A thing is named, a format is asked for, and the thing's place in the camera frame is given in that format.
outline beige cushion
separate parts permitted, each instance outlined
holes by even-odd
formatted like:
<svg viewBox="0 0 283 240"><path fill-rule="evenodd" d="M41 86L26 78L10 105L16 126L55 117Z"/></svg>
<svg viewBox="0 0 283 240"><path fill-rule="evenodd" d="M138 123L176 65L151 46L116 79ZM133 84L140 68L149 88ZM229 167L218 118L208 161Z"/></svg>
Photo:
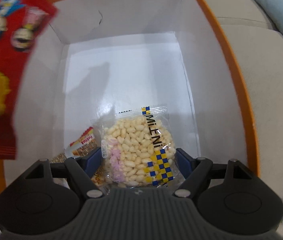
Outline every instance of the beige cushion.
<svg viewBox="0 0 283 240"><path fill-rule="evenodd" d="M273 29L271 21L254 0L206 0L221 24Z"/></svg>
<svg viewBox="0 0 283 240"><path fill-rule="evenodd" d="M261 179L283 199L283 36L249 26L222 26L250 94L260 147Z"/></svg>

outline snack wrapper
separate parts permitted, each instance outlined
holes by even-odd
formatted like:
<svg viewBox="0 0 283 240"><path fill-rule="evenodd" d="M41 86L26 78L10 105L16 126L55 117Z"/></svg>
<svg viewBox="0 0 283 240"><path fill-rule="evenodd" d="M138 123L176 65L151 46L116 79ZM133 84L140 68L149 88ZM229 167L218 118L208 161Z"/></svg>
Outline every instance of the snack wrapper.
<svg viewBox="0 0 283 240"><path fill-rule="evenodd" d="M22 73L36 37L56 12L46 0L0 0L0 159L15 158L12 117Z"/></svg>
<svg viewBox="0 0 283 240"><path fill-rule="evenodd" d="M86 156L91 150L97 147L93 128L89 127L78 140L72 142L65 150L67 158L74 156Z"/></svg>
<svg viewBox="0 0 283 240"><path fill-rule="evenodd" d="M120 113L102 124L102 137L106 179L119 187L159 187L184 181L175 163L166 106Z"/></svg>

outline small snack package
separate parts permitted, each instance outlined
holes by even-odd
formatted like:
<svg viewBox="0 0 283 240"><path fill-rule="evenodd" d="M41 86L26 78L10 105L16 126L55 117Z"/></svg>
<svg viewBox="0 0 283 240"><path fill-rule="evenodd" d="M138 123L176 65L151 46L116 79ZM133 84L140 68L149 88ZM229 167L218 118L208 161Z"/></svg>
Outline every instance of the small snack package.
<svg viewBox="0 0 283 240"><path fill-rule="evenodd" d="M66 158L84 157L97 147L94 129L89 127L78 140L72 142L65 150Z"/></svg>
<svg viewBox="0 0 283 240"><path fill-rule="evenodd" d="M0 159L15 158L12 118L22 73L36 37L56 12L47 0L0 0Z"/></svg>
<svg viewBox="0 0 283 240"><path fill-rule="evenodd" d="M92 176L91 180L97 187L102 187L105 183L105 171L102 166L96 170L95 174Z"/></svg>
<svg viewBox="0 0 283 240"><path fill-rule="evenodd" d="M184 180L174 162L167 107L120 113L102 124L102 137L105 173L120 187Z"/></svg>

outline red snack bag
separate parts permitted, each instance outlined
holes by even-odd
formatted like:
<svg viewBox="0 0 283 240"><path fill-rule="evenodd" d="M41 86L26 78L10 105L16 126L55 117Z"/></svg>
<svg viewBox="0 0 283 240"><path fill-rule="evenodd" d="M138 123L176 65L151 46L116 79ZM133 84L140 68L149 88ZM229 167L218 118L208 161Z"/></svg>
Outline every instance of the red snack bag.
<svg viewBox="0 0 283 240"><path fill-rule="evenodd" d="M23 69L56 11L46 0L0 0L0 159L15 158L12 118Z"/></svg>

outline blue and yellow checkered pattern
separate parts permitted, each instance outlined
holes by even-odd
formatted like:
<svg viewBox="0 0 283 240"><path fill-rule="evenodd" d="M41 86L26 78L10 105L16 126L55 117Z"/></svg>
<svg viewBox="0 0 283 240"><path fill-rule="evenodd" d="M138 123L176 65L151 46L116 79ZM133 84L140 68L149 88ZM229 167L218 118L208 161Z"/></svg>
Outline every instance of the blue and yellow checkered pattern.
<svg viewBox="0 0 283 240"><path fill-rule="evenodd" d="M144 115L144 114L150 114L150 107L149 107L149 106L143 107L143 108L141 109L141 111L142 111L142 114L143 114L143 115Z"/></svg>
<svg viewBox="0 0 283 240"><path fill-rule="evenodd" d="M155 155L151 156L150 158L152 161L148 162L148 167L144 169L145 173L150 174L150 177L146 178L147 182L152 182L154 186L157 186L160 181L167 183L168 181L174 179L165 149L155 151Z"/></svg>

